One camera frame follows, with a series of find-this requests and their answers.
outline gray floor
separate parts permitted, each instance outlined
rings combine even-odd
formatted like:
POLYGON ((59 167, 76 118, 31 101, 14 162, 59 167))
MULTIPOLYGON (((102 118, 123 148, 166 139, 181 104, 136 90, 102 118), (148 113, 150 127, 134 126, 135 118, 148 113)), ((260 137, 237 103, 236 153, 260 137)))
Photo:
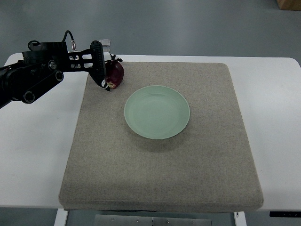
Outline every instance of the gray floor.
MULTIPOLYGON (((0 65, 27 51, 30 40, 61 41, 65 30, 78 50, 108 38, 114 54, 292 57, 301 64, 301 11, 279 10, 276 0, 1 0, 0 65)), ((53 225, 54 213, 0 208, 0 225, 53 225)), ((68 224, 88 223, 93 214, 75 211, 68 224)), ((268 213, 246 218, 248 225, 290 225, 268 213)))

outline light green plate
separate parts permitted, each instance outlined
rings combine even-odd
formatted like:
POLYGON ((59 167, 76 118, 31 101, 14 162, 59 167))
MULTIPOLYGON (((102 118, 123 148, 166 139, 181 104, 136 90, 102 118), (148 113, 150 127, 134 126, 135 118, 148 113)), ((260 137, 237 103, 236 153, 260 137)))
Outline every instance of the light green plate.
POLYGON ((135 133, 150 139, 165 139, 185 128, 190 109, 186 99, 174 89, 147 86, 129 97, 124 117, 135 133))

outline screw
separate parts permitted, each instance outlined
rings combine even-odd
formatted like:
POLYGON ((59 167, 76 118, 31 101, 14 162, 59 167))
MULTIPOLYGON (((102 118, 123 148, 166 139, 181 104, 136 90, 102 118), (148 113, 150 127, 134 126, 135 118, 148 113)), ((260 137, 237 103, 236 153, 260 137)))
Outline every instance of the screw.
POLYGON ((56 62, 54 60, 50 60, 48 62, 48 66, 49 66, 50 69, 55 70, 57 65, 56 65, 56 62))

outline gray fabric mat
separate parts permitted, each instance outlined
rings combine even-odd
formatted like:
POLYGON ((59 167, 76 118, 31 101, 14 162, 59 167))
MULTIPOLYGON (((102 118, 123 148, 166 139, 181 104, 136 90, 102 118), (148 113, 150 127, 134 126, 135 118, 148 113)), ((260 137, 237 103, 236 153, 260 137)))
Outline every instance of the gray fabric mat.
POLYGON ((251 211, 263 196, 228 67, 123 62, 110 92, 89 77, 60 192, 65 209, 251 211), (134 133, 124 105, 136 90, 165 85, 190 106, 178 135, 134 133))

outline black cable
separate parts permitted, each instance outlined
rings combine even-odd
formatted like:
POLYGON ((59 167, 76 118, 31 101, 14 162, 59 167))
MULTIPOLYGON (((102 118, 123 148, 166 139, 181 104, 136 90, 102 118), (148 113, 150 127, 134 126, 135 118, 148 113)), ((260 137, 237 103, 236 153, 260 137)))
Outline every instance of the black cable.
POLYGON ((30 44, 32 44, 32 43, 37 43, 38 45, 40 44, 40 42, 39 41, 36 41, 36 40, 32 40, 32 41, 30 41, 28 44, 27 44, 27 47, 28 47, 28 49, 30 50, 30 51, 32 51, 32 49, 30 48, 30 44))
POLYGON ((69 35, 70 35, 70 37, 71 37, 71 40, 72 40, 72 41, 74 40, 73 35, 71 34, 71 32, 70 32, 69 30, 67 30, 67 31, 65 32, 65 35, 64 35, 64 37, 63 37, 62 42, 66 41, 66 38, 67 38, 67 34, 68 34, 68 33, 69 33, 69 35))

